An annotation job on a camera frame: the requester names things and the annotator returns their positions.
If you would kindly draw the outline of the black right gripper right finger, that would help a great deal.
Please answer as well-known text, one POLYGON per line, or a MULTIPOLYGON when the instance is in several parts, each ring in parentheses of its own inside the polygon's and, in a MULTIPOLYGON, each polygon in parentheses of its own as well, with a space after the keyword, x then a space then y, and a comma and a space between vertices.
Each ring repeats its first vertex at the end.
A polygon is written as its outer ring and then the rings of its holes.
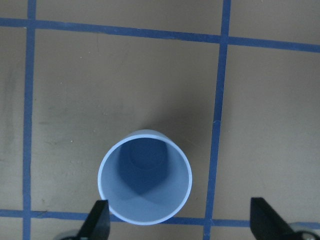
POLYGON ((250 230, 256 240, 295 240, 296 233, 262 197, 250 200, 250 230))

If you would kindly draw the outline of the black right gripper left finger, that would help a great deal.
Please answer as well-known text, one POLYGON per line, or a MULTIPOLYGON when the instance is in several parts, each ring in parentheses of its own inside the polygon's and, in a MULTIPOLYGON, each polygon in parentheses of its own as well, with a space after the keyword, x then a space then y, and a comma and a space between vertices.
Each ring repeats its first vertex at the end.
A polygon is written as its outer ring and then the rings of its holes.
POLYGON ((84 224, 75 236, 76 240, 107 240, 111 221, 108 200, 97 200, 84 224))

